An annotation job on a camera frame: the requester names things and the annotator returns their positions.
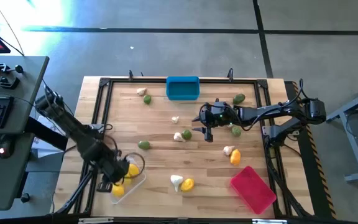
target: green fruit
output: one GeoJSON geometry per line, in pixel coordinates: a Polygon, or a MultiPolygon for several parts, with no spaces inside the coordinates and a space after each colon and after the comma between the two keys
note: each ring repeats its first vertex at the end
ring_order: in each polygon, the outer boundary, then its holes
{"type": "Polygon", "coordinates": [[[150,95],[145,95],[145,96],[143,97],[143,102],[144,102],[145,104],[149,105],[151,101],[152,101],[152,96],[150,96],[150,95]]]}
{"type": "Polygon", "coordinates": [[[150,149],[150,143],[148,141],[140,141],[137,146],[141,149],[150,149]]]}
{"type": "Polygon", "coordinates": [[[235,126],[231,129],[231,133],[233,133],[235,137],[239,137],[241,135],[241,130],[239,127],[235,126]]]}
{"type": "Polygon", "coordinates": [[[244,94],[237,94],[234,98],[233,98],[233,104],[239,104],[241,102],[243,102],[246,99],[246,96],[244,94]]]}
{"type": "Polygon", "coordinates": [[[189,139],[191,139],[191,132],[186,129],[181,132],[181,136],[184,140],[189,140],[189,139]]]}

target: garlic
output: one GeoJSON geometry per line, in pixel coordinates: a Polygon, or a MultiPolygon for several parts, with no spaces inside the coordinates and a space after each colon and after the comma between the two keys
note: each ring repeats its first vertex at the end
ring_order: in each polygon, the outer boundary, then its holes
{"type": "Polygon", "coordinates": [[[225,146],[223,148],[223,153],[227,156],[230,156],[231,151],[233,151],[234,148],[235,148],[235,146],[225,146]]]}
{"type": "Polygon", "coordinates": [[[181,136],[180,133],[175,133],[173,135],[173,140],[175,141],[181,141],[181,142],[185,142],[186,140],[181,136]]]}
{"type": "Polygon", "coordinates": [[[172,117],[172,122],[177,124],[177,122],[179,121],[179,117],[172,117]]]}
{"type": "Polygon", "coordinates": [[[179,185],[183,182],[183,177],[179,175],[171,175],[171,182],[175,187],[175,191],[178,192],[179,185]]]}
{"type": "Polygon", "coordinates": [[[138,96],[143,96],[146,93],[147,88],[139,88],[136,90],[138,96]]]}

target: blue bowl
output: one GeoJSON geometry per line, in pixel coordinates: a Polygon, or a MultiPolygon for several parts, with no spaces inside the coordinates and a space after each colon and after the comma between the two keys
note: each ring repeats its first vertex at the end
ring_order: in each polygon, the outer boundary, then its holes
{"type": "Polygon", "coordinates": [[[197,100],[200,95],[198,77],[168,77],[167,96],[170,100],[197,100]]]}

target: concrete floor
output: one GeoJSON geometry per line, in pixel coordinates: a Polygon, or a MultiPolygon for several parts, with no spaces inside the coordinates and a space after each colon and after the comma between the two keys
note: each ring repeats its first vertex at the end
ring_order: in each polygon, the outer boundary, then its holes
{"type": "MultiPolygon", "coordinates": [[[[259,6],[265,29],[358,30],[358,1],[259,0],[259,6]]],[[[50,57],[45,81],[71,108],[85,75],[127,75],[131,69],[135,75],[223,77],[232,67],[235,77],[266,77],[258,34],[22,31],[26,26],[257,29],[251,0],[0,0],[0,8],[26,55],[50,57]]],[[[6,26],[0,26],[0,35],[17,46],[6,26]]],[[[273,76],[303,78],[306,93],[323,100],[327,113],[356,96],[358,35],[266,35],[266,40],[273,76]]],[[[343,178],[358,166],[343,128],[333,122],[312,130],[339,219],[358,221],[358,182],[343,178]]],[[[25,191],[35,200],[15,202],[0,218],[48,213],[60,161],[60,155],[31,161],[27,170],[37,172],[29,175],[25,191]]]]}

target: wooden tabletop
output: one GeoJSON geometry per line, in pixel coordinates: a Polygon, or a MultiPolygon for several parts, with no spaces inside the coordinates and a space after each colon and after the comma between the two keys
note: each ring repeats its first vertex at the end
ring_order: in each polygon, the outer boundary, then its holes
{"type": "MultiPolygon", "coordinates": [[[[82,123],[92,119],[100,77],[84,77],[75,116],[82,123]]],[[[269,93],[273,104],[287,100],[284,81],[268,79],[269,93]]],[[[194,132],[187,142],[173,141],[175,132],[201,126],[191,120],[198,115],[200,106],[214,102],[215,98],[231,103],[232,97],[243,93],[246,100],[241,106],[256,107],[254,87],[247,84],[201,84],[200,97],[196,101],[170,101],[165,94],[164,83],[115,83],[113,85],[108,123],[114,126],[106,134],[117,141],[123,154],[138,152],[145,157],[146,181],[117,205],[110,201],[108,193],[95,193],[92,216],[109,217],[197,217],[197,218],[273,218],[270,206],[261,215],[250,211],[229,186],[230,179],[245,166],[251,166],[269,185],[262,147],[259,123],[250,131],[242,132],[239,138],[232,136],[230,129],[213,129],[214,142],[204,141],[201,133],[194,132]],[[147,87],[152,96],[150,105],[136,95],[137,88],[147,87]],[[172,116],[179,116],[173,124],[172,116]],[[141,150],[139,141],[149,141],[151,149],[141,150]],[[235,146],[241,152],[241,163],[233,166],[223,154],[224,146],[235,146]],[[172,174],[195,180],[190,192],[175,192],[170,182],[172,174]]],[[[101,113],[104,108],[104,94],[101,113]]],[[[277,118],[277,124],[289,117],[277,118]]],[[[298,144],[286,141],[299,150],[298,144]]],[[[112,146],[106,138],[106,144],[112,146]]],[[[301,158],[285,147],[281,148],[283,166],[288,188],[306,211],[313,213],[308,185],[301,158]]],[[[65,154],[54,196],[60,208],[76,189],[80,179],[83,160],[77,150],[65,154]]],[[[87,191],[83,198],[85,206],[87,191]]],[[[284,212],[282,193],[277,186],[277,197],[284,212]]]]}

